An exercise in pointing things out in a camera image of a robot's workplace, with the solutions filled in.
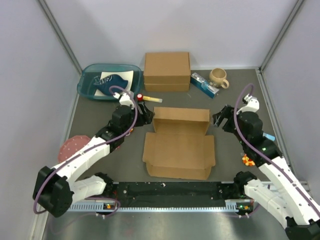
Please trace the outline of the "red black stamp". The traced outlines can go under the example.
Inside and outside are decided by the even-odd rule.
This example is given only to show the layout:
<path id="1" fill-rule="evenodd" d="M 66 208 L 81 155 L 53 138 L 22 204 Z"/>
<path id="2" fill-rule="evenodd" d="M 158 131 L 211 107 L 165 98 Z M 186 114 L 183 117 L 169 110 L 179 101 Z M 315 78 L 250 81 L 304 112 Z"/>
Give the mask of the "red black stamp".
<path id="1" fill-rule="evenodd" d="M 138 102 L 142 102 L 144 100 L 144 96 L 141 93 L 137 94 L 136 98 Z"/>

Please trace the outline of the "brown cardboard box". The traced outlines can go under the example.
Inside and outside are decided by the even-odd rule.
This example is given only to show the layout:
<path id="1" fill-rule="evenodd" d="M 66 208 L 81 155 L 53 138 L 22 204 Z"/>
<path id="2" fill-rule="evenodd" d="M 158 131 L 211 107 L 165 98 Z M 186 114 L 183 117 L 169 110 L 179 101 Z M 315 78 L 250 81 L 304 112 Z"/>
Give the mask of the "brown cardboard box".
<path id="1" fill-rule="evenodd" d="M 207 180 L 216 165 L 209 109 L 155 107 L 142 161 L 152 177 Z"/>

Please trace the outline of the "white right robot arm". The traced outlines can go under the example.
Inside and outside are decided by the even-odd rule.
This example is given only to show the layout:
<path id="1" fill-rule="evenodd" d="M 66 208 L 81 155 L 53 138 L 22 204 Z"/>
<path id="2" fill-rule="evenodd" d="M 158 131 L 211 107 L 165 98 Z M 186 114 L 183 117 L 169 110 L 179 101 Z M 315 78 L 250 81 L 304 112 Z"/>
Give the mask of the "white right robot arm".
<path id="1" fill-rule="evenodd" d="M 318 240 L 320 206 L 293 174 L 275 142 L 264 136 L 258 114 L 234 113 L 234 108 L 226 105 L 212 118 L 216 127 L 226 120 L 222 129 L 236 136 L 246 156 L 277 189 L 274 193 L 254 174 L 241 171 L 234 178 L 234 194 L 255 200 L 280 223 L 290 240 Z"/>

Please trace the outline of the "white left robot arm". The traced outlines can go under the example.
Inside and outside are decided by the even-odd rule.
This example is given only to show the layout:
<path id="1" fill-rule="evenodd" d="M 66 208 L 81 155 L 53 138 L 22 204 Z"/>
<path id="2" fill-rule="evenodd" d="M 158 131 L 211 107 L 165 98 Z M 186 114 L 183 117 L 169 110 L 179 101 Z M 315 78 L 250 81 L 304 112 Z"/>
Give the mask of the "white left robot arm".
<path id="1" fill-rule="evenodd" d="M 117 106 L 108 124 L 84 147 L 64 162 L 39 170 L 32 194 L 34 203 L 58 218 L 72 204 L 88 197 L 100 195 L 109 198 L 114 187 L 106 174 L 96 173 L 84 180 L 78 178 L 97 161 L 116 150 L 131 129 L 151 124 L 154 115 L 144 101 L 132 106 Z"/>

